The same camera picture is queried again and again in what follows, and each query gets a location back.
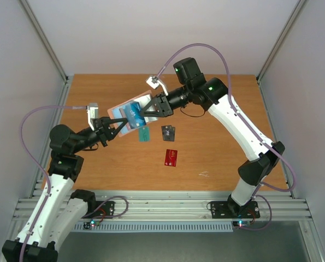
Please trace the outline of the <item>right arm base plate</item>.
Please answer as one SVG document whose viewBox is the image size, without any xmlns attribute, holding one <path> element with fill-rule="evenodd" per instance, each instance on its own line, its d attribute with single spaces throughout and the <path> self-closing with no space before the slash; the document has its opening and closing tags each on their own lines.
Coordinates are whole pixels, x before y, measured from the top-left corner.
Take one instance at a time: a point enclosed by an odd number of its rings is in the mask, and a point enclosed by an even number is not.
<svg viewBox="0 0 325 262">
<path fill-rule="evenodd" d="M 261 217 L 256 201 L 250 201 L 235 211 L 229 208 L 227 201 L 211 201 L 207 203 L 206 209 L 211 212 L 212 219 L 257 219 Z"/>
</svg>

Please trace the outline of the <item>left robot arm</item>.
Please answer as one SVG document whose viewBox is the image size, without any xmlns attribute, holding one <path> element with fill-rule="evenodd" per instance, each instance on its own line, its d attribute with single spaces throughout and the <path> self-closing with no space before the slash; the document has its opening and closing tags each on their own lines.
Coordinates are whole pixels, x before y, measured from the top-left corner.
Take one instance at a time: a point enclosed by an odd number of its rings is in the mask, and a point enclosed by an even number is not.
<svg viewBox="0 0 325 262">
<path fill-rule="evenodd" d="M 126 118 L 101 117 L 77 133 L 64 124 L 53 127 L 45 187 L 16 239 L 4 243 L 2 254 L 6 261 L 57 261 L 58 251 L 75 224 L 81 218 L 94 216 L 99 209 L 94 192 L 77 189 L 60 211 L 84 162 L 77 153 L 98 142 L 107 146 L 127 122 Z"/>
</svg>

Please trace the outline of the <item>pink leather card holder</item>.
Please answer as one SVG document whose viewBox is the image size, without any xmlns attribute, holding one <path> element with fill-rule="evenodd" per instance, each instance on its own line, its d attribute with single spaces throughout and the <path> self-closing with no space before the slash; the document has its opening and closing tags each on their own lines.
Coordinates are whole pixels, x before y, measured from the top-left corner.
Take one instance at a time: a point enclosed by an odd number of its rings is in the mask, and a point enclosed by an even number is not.
<svg viewBox="0 0 325 262">
<path fill-rule="evenodd" d="M 141 117 L 140 112 L 152 99 L 152 92 L 146 91 L 132 99 L 107 110 L 111 119 L 126 118 L 128 122 L 120 130 L 119 137 L 147 126 L 149 123 L 157 121 L 157 117 Z"/>
</svg>

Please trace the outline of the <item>blue card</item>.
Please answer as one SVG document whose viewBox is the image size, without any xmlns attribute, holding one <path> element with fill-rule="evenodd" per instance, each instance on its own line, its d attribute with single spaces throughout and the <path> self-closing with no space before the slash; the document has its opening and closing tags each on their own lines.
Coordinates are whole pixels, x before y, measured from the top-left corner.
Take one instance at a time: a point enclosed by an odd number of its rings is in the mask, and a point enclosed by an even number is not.
<svg viewBox="0 0 325 262">
<path fill-rule="evenodd" d="M 141 106 L 138 102 L 130 102 L 119 109 L 121 115 L 128 120 L 127 128 L 134 130 L 146 125 L 146 121 L 140 115 Z"/>
</svg>

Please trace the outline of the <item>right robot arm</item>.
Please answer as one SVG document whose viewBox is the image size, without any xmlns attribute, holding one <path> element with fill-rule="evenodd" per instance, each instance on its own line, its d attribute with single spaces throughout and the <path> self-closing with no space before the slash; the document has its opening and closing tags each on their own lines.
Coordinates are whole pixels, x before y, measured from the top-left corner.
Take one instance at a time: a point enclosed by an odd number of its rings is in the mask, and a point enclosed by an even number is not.
<svg viewBox="0 0 325 262">
<path fill-rule="evenodd" d="M 187 104 L 199 105 L 216 118 L 243 150 L 247 161 L 238 168 L 239 182 L 227 199 L 226 211 L 235 218 L 248 209 L 259 184 L 271 173 L 285 146 L 272 142 L 244 114 L 231 96 L 229 87 L 220 79 L 206 80 L 194 58 L 185 58 L 173 65 L 181 87 L 171 92 L 158 76 L 149 76 L 146 83 L 163 92 L 154 96 L 140 112 L 142 117 L 168 117 Z"/>
</svg>

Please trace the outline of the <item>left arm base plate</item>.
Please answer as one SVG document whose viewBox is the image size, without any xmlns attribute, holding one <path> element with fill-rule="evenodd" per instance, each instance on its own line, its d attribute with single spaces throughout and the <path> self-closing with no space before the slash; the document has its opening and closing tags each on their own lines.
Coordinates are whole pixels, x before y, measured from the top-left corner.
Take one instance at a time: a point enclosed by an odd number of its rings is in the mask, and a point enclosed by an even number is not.
<svg viewBox="0 0 325 262">
<path fill-rule="evenodd" d="M 85 215 L 84 218 L 86 219 L 99 219 L 99 218 L 112 218 L 115 211 L 115 202 L 114 201 L 107 201 L 104 205 L 102 205 L 96 212 L 92 213 L 91 215 Z"/>
</svg>

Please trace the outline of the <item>black VIP card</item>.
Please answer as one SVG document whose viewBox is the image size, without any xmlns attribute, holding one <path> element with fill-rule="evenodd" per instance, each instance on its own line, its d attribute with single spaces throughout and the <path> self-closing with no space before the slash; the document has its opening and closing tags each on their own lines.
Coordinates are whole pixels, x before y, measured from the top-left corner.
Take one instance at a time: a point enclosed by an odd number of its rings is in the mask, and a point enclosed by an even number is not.
<svg viewBox="0 0 325 262">
<path fill-rule="evenodd" d="M 162 130 L 163 140 L 164 141 L 170 141 L 170 139 L 171 139 L 171 130 L 172 130 L 171 125 L 162 126 L 161 130 Z"/>
<path fill-rule="evenodd" d="M 175 141 L 175 127 L 173 126 L 163 126 L 162 135 L 164 141 Z"/>
</svg>

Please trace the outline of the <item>red VIP card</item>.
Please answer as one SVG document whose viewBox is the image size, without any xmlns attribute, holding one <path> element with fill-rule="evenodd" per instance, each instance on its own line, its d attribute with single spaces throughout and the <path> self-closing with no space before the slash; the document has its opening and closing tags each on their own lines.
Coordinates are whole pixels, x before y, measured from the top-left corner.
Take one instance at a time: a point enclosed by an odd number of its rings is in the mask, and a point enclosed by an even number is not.
<svg viewBox="0 0 325 262">
<path fill-rule="evenodd" d="M 164 165 L 176 167 L 177 157 L 178 157 L 177 150 L 167 149 L 166 155 L 165 155 L 165 160 L 164 160 Z"/>
</svg>

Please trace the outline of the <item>teal VIP card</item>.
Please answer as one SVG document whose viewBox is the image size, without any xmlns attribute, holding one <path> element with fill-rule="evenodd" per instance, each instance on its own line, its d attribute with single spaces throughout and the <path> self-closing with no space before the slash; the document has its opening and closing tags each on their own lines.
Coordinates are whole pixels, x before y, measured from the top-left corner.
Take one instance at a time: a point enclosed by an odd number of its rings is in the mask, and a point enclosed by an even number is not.
<svg viewBox="0 0 325 262">
<path fill-rule="evenodd" d="M 140 142 L 149 142 L 150 141 L 150 129 L 148 126 L 143 126 L 139 128 L 139 141 Z"/>
</svg>

